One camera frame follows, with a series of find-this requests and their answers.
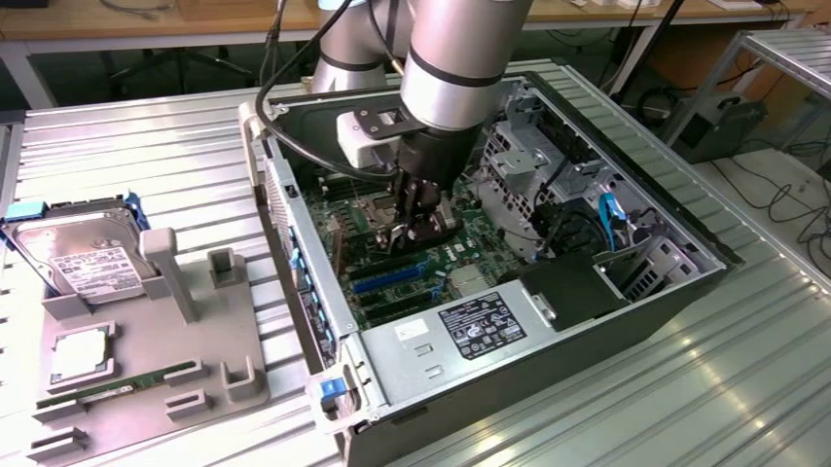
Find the black cable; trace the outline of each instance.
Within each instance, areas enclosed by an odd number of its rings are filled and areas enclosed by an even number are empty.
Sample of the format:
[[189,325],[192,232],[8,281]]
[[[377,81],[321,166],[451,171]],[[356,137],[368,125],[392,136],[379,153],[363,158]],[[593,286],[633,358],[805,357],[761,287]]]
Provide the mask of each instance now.
[[153,13],[150,12],[162,12],[164,10],[169,10],[173,7],[173,3],[156,5],[153,7],[125,7],[124,5],[118,5],[117,3],[114,3],[112,0],[98,0],[98,3],[110,10],[114,10],[116,12],[137,15],[148,20],[158,19],[158,16],[153,15]]
[[772,86],[769,87],[769,90],[767,90],[767,92],[764,93],[764,95],[761,96],[761,99],[759,99],[759,102],[763,102],[767,97],[769,96],[769,94],[773,92],[773,90],[776,89],[776,86],[779,86],[779,82],[781,81],[781,79],[784,78],[784,73],[781,73],[779,75],[779,78],[776,79],[776,81],[773,82]]
[[548,187],[551,187],[551,184],[555,182],[555,180],[560,176],[561,171],[565,169],[567,164],[568,164],[568,157],[563,156],[561,161],[557,164],[557,168],[555,169],[555,173],[551,174],[551,176],[548,177],[548,180],[545,180],[545,183],[540,185],[540,189],[536,191],[536,194],[533,195],[533,202],[531,203],[531,212],[536,210],[536,205],[539,203],[540,196],[543,195],[543,193],[548,191]]
[[597,235],[600,241],[605,245],[607,250],[611,250],[609,237],[607,236],[607,232],[603,226],[600,225],[600,222],[597,221],[597,219],[591,217],[583,211],[569,211],[569,214],[579,217],[588,224],[588,226],[593,229],[593,232]]
[[[632,24],[635,23],[635,18],[637,17],[637,12],[640,11],[640,5],[643,3],[644,0],[637,0],[637,6],[635,7],[635,11],[632,12],[632,16],[628,19],[628,24],[625,25],[625,29],[631,29]],[[629,41],[629,45],[628,45],[628,50],[625,52],[625,56],[623,58],[623,61],[620,62],[620,66],[623,66],[623,63],[625,63],[625,59],[628,58],[632,49],[635,48],[635,42],[636,42],[636,36],[635,33],[632,32],[632,40]],[[600,73],[600,78],[597,79],[597,88],[601,89],[603,88],[603,79],[607,77],[607,71],[609,70],[611,67],[611,56],[612,53],[609,52],[609,59],[607,60],[607,64],[603,67],[603,72]]]
[[399,58],[392,53],[391,45],[387,44],[387,39],[384,37],[383,32],[380,32],[380,26],[377,25],[377,18],[375,17],[375,1],[367,0],[367,11],[368,11],[368,22],[372,26],[372,30],[375,31],[375,35],[377,36],[377,40],[380,41],[380,45],[384,48],[384,54],[392,63],[395,70],[401,73],[401,63],[399,62]]
[[545,32],[555,32],[557,34],[560,34],[564,37],[576,37],[580,35],[580,33],[584,31],[585,29],[577,29],[576,31],[573,31],[573,34],[565,34],[561,31],[557,31],[556,29],[553,29],[552,31],[545,31]]
[[273,75],[270,75],[269,80],[262,84],[262,87],[260,88],[260,91],[257,92],[257,97],[254,99],[254,107],[256,107],[257,117],[260,118],[260,121],[262,122],[262,126],[265,127],[265,129],[269,131],[273,137],[295,153],[297,153],[299,156],[308,159],[309,161],[312,161],[321,167],[327,168],[328,170],[340,172],[344,175],[352,178],[356,178],[357,180],[363,180],[369,183],[387,183],[395,179],[395,176],[397,173],[396,170],[392,170],[385,173],[367,172],[365,170],[353,168],[351,165],[343,162],[332,161],[332,160],[323,158],[321,156],[315,154],[312,151],[309,151],[303,146],[303,144],[291,135],[288,135],[288,133],[282,131],[282,129],[270,120],[265,112],[266,97],[269,95],[270,88],[273,88],[273,85],[276,84],[276,81],[285,74],[285,72],[291,70],[293,66],[299,63],[300,58],[303,57],[305,52],[312,48],[312,46],[315,46],[319,43],[320,38],[325,35],[328,30],[332,28],[332,26],[335,25],[335,22],[340,19],[340,17],[343,17],[343,14],[349,8],[351,2],[352,0],[344,0],[343,4],[340,5],[337,10],[332,14],[331,18],[328,19],[325,24],[320,27],[320,30],[315,33],[315,36],[312,36],[312,39],[309,40],[309,42],[305,43],[305,45],[300,48],[300,50],[288,59],[288,61],[285,62],[282,67],[278,69],[278,71]]
[[[739,190],[739,188],[736,187],[736,185],[732,183],[732,181],[729,180],[729,178],[727,177],[727,175],[724,174],[724,172],[721,171],[721,168],[717,166],[717,164],[715,163],[715,161],[709,161],[711,165],[715,167],[715,169],[717,170],[717,173],[720,173],[721,177],[724,177],[724,180],[727,181],[727,183],[729,184],[729,186],[732,187],[733,191],[736,192],[736,194],[739,195],[739,197],[744,200],[744,202],[749,205],[749,207],[752,207],[753,209],[765,209],[767,210],[767,217],[769,218],[769,220],[772,222],[775,222],[776,224],[784,223],[784,222],[791,222],[796,219],[801,219],[803,217],[805,217],[807,215],[812,214],[813,212],[827,209],[825,206],[823,207],[811,207],[809,205],[805,204],[804,201],[801,201],[799,198],[793,197],[791,195],[791,190],[793,190],[793,185],[791,185],[789,183],[784,184],[784,185],[779,185],[776,184],[769,178],[767,178],[764,175],[761,175],[757,172],[753,172],[751,170],[748,170],[743,165],[740,165],[735,160],[732,160],[731,158],[727,158],[729,161],[732,161],[736,165],[739,165],[739,167],[752,173],[756,177],[764,179],[767,182],[769,182],[775,187],[776,187],[776,192],[773,193],[773,196],[769,200],[769,202],[767,204],[756,204],[753,203],[748,197],[744,195],[744,193],[741,193],[741,191]],[[785,219],[776,219],[772,216],[772,207],[779,203],[779,201],[781,201],[784,198],[789,198],[792,199],[797,204],[800,204],[805,209],[807,212],[785,218]]]
[[[819,167],[824,165],[825,154],[828,153],[828,139],[831,139],[831,126],[828,126],[828,130],[825,131],[825,140],[824,147],[821,149],[821,153],[819,153]],[[828,204],[831,205],[831,189],[828,189],[828,184],[825,183],[824,177],[820,176],[821,179],[821,188],[825,190],[825,197],[828,198]]]
[[767,9],[767,12],[769,13],[769,20],[776,21],[776,13],[773,12],[773,9],[769,8],[767,5],[764,5],[763,3],[761,3],[761,6]]
[[828,149],[828,146],[831,143],[827,140],[817,139],[804,143],[793,143],[785,148],[785,151],[796,158],[812,158],[819,156]]
[[[724,79],[721,81],[719,81],[717,83],[715,83],[715,85],[720,86],[720,85],[725,85],[727,83],[729,83],[732,81],[736,81],[739,78],[741,78],[744,75],[747,75],[751,71],[756,70],[759,67],[760,67],[760,61],[756,64],[753,64],[751,66],[751,68],[748,68],[747,70],[741,70],[741,68],[739,67],[739,63],[736,63],[736,68],[739,68],[739,70],[740,70],[739,74],[731,76],[729,78],[727,78],[727,79]],[[675,94],[675,92],[695,90],[696,88],[697,88],[697,86],[691,87],[691,88],[675,88],[672,86],[663,86],[660,88],[651,88],[649,90],[644,90],[644,92],[640,94],[640,97],[637,98],[637,103],[635,104],[635,117],[637,118],[639,122],[641,124],[644,124],[645,127],[651,127],[651,128],[656,128],[656,127],[661,126],[663,122],[665,122],[665,118],[663,118],[663,119],[651,119],[651,118],[647,117],[647,107],[648,107],[649,99],[653,99],[655,97],[665,98],[665,100],[669,103],[669,106],[668,106],[667,110],[671,111],[671,109],[675,107],[675,105],[680,101],[680,97]]]
[[282,29],[282,14],[285,13],[287,0],[276,0],[276,12],[273,16],[273,23],[270,24],[269,32],[265,37],[265,56],[262,57],[262,63],[260,64],[260,86],[265,81],[265,70],[270,61],[270,74],[276,72],[276,63],[278,59],[278,47],[280,47],[280,31]]
[[593,46],[595,44],[600,43],[601,41],[605,41],[607,37],[609,37],[611,34],[611,29],[603,33],[599,37],[596,37],[595,39],[592,39],[591,41],[588,41],[584,44],[571,44],[567,41],[564,41],[563,39],[560,39],[557,36],[555,36],[553,32],[556,31],[545,31],[545,34],[548,34],[548,36],[557,41],[560,44],[563,44],[567,47],[572,47],[577,50],[583,49],[584,47],[589,47]]
[[[809,216],[811,214],[813,215],[813,217],[811,218],[811,220],[807,223],[805,227],[800,231],[800,234],[797,235],[796,242],[805,246],[807,257],[808,257],[808,260],[809,260],[811,264],[813,265],[813,267],[819,271],[821,271],[823,274],[828,275],[828,273],[824,271],[824,269],[820,267],[819,263],[816,262],[816,260],[815,260],[815,258],[812,256],[812,252],[811,252],[809,248],[811,248],[811,243],[819,239],[819,249],[820,249],[820,252],[821,252],[823,256],[825,256],[825,258],[828,258],[831,260],[831,255],[827,253],[827,251],[824,249],[824,243],[823,243],[824,242],[824,238],[831,235],[831,228],[828,227],[828,211],[831,210],[831,204],[825,205],[825,206],[821,206],[821,207],[817,207],[817,208],[809,208],[809,206],[807,206],[807,204],[804,202],[801,202],[797,198],[795,198],[793,196],[791,196],[788,194],[788,192],[792,189],[792,185],[791,184],[787,184],[784,186],[776,185],[779,187],[779,189],[776,190],[776,193],[773,194],[773,197],[772,197],[772,199],[771,199],[768,204],[764,204],[764,205],[755,204],[755,203],[752,203],[748,200],[748,198],[744,195],[744,193],[741,193],[741,191],[739,190],[739,188],[733,184],[733,182],[729,179],[729,177],[727,177],[727,174],[724,174],[724,172],[721,171],[721,169],[717,166],[717,164],[715,162],[709,162],[709,163],[712,164],[712,166],[715,167],[715,170],[717,170],[717,173],[721,175],[721,177],[724,178],[724,180],[727,181],[727,183],[732,187],[732,189],[736,192],[736,194],[739,195],[739,197],[744,200],[744,202],[752,208],[755,208],[755,209],[764,209],[765,210],[767,218],[769,219],[769,221],[772,223],[781,224],[781,223],[791,222],[791,221],[795,221],[797,219],[801,219],[805,216]],[[760,175],[760,174],[757,174],[755,172],[751,172],[751,173],[753,175],[760,176],[761,178],[767,179],[767,177],[764,177],[763,175]],[[809,210],[803,212],[801,214],[797,214],[796,216],[792,216],[791,218],[776,219],[772,216],[772,207],[784,197],[792,198],[799,204],[801,204],[803,206],[807,206],[807,208]],[[816,223],[816,221],[823,217],[823,215],[824,215],[824,218],[825,218],[825,230],[824,230],[824,232],[823,233],[813,233],[811,236],[804,238],[807,230]]]
[[781,0],[779,0],[777,3],[781,6],[780,10],[784,10],[784,12],[785,12],[787,16],[785,16],[784,20],[785,20],[785,22],[788,22],[791,20],[791,9],[788,8],[788,6],[784,4],[784,2]]

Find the hard disk drive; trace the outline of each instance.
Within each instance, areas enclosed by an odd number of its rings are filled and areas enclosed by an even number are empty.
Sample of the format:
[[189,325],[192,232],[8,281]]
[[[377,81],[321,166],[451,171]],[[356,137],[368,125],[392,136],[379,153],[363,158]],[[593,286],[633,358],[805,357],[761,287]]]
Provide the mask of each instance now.
[[1,233],[50,295],[78,294],[93,305],[141,295],[141,280],[157,272],[138,253],[145,221],[133,206],[118,198],[12,205]]

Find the ribbed metal surface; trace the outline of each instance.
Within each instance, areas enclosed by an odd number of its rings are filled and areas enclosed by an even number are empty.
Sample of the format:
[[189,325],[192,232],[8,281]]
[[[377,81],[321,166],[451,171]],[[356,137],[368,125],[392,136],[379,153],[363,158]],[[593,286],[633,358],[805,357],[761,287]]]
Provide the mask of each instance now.
[[[683,162],[568,69],[540,72],[747,260],[648,341],[396,465],[781,465],[831,460],[831,304],[797,266],[691,178]],[[278,91],[296,93],[299,87]],[[335,465],[301,387],[300,346],[245,191],[234,128],[248,91],[29,114],[16,196],[97,198],[124,186],[172,226],[181,261],[230,244],[245,255],[273,399],[254,413],[174,433],[85,465]],[[34,424],[26,382],[37,281],[14,255],[0,280],[0,462]],[[800,268],[808,275],[800,274]]]
[[831,34],[817,29],[747,33],[743,46],[831,98]]
[[747,264],[641,344],[395,465],[831,461],[831,303],[616,106],[547,76]]

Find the desk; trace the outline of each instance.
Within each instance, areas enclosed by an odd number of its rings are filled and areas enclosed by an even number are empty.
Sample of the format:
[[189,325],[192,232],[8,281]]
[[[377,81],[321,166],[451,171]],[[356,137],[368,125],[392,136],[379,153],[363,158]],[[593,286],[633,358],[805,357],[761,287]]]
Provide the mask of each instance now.
[[[787,0],[792,24],[799,24],[816,0]],[[615,88],[623,84],[645,45],[655,35],[667,5],[643,9],[633,25],[647,26]],[[531,7],[525,29],[569,29],[623,27],[632,11],[620,7],[600,7],[588,3],[581,9],[564,0],[536,0]],[[727,12],[707,0],[687,0],[673,23],[744,22],[769,20],[767,10]],[[270,18],[232,18],[185,21],[173,9],[160,13],[157,21],[110,11],[98,0],[52,0],[49,8],[9,10],[0,18],[0,58],[32,108],[54,107],[54,99],[32,67],[33,54],[93,52],[172,47],[204,47],[256,44],[265,40]],[[317,30],[315,0],[288,0],[281,41],[308,40]]]

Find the power supply label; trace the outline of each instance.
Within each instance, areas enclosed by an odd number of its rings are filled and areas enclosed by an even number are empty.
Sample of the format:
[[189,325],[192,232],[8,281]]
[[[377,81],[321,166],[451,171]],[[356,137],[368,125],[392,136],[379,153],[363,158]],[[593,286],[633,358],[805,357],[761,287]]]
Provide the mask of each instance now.
[[439,311],[439,317],[467,360],[527,336],[499,292]]

